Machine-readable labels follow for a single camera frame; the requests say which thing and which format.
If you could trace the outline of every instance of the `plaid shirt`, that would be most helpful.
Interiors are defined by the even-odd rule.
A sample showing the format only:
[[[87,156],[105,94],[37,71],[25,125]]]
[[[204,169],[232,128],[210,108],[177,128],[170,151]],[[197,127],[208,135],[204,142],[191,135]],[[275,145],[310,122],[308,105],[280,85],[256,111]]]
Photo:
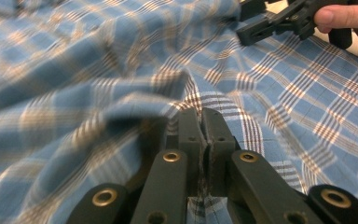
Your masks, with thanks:
[[[0,0],[0,223],[64,223],[89,189],[139,171],[158,118],[175,133],[190,107],[222,113],[241,148],[294,189],[327,183],[358,197],[358,58],[290,33],[244,48],[243,23],[230,20],[239,10]],[[188,223],[230,221],[226,199],[188,202]]]

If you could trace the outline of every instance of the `finger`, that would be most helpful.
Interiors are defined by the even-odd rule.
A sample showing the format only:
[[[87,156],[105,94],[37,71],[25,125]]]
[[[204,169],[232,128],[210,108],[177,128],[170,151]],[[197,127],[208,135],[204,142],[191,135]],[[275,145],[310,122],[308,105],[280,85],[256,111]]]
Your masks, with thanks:
[[[358,6],[327,6],[315,14],[318,26],[330,28],[358,28]]]
[[[328,34],[332,30],[331,28],[325,26],[318,26],[317,28],[322,34]]]

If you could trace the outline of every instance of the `metal grommet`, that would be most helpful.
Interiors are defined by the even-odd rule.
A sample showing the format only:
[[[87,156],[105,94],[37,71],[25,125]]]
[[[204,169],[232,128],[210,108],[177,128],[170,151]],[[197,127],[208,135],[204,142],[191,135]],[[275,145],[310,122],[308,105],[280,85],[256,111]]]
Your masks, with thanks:
[[[323,189],[321,192],[322,198],[328,203],[340,207],[349,208],[351,207],[351,200],[343,193],[334,189]]]
[[[104,207],[115,201],[117,198],[117,191],[114,189],[102,189],[92,197],[92,203],[95,206]]]
[[[242,161],[247,161],[247,162],[255,162],[258,160],[258,156],[251,152],[242,152],[240,154],[240,158]]]
[[[179,161],[180,155],[177,154],[176,152],[168,152],[168,153],[164,154],[164,156],[162,158],[165,161],[173,162],[173,161]]]

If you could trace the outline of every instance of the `black clamp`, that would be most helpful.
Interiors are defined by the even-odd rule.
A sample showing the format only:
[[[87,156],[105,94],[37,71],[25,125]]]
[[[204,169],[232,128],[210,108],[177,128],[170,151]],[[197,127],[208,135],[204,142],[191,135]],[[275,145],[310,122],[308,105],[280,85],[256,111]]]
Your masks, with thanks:
[[[240,21],[248,20],[261,14],[266,9],[263,0],[245,0],[240,2]],[[244,46],[253,45],[255,42],[272,36],[280,35],[286,31],[292,31],[304,40],[314,34],[316,27],[313,17],[321,8],[328,5],[347,5],[347,0],[288,0],[288,7],[271,19],[264,18],[237,30],[238,38]],[[351,29],[333,29],[329,33],[329,41],[341,49],[351,46]]]
[[[200,126],[194,109],[179,114],[179,134],[167,137],[142,193],[97,186],[67,223],[184,224],[188,197],[205,196],[205,189],[227,197],[235,224],[358,223],[358,199],[329,185],[312,187],[308,196],[295,191],[260,154],[241,150],[222,115],[208,108]]]

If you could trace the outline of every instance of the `human hand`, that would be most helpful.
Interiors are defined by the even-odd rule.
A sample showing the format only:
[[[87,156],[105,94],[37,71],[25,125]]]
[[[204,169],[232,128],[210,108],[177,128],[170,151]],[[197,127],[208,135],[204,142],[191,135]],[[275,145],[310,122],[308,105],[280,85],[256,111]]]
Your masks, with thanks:
[[[319,31],[327,34],[333,28],[353,28],[358,35],[358,1],[354,1],[354,4],[356,5],[332,5],[319,9],[314,16]]]

